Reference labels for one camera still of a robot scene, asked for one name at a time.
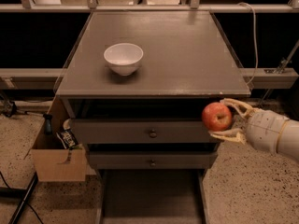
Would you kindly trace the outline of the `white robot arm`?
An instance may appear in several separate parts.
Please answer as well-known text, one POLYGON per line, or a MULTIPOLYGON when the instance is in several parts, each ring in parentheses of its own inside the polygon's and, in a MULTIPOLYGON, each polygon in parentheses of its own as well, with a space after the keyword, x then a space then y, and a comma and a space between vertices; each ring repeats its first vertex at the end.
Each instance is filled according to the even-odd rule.
POLYGON ((222 141, 249 144, 256 150, 280 154, 299 161, 299 121, 271 110, 252 107, 236 99, 224 98, 220 103, 233 108, 244 120, 245 127, 226 131, 209 131, 222 141))

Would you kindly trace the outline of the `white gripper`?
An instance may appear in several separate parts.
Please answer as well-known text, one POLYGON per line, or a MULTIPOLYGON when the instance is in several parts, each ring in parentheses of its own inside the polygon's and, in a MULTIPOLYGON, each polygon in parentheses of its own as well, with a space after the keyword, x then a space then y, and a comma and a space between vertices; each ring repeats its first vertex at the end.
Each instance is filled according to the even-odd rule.
POLYGON ((240 128, 234 128, 220 132, 209 131, 212 137, 243 145, 248 140, 251 146, 257 150, 269 153, 277 152, 278 138, 282 135, 289 118, 271 110, 257 112, 258 108, 232 98, 224 98, 221 103, 233 108, 242 119, 249 119, 245 129, 246 136, 240 128))

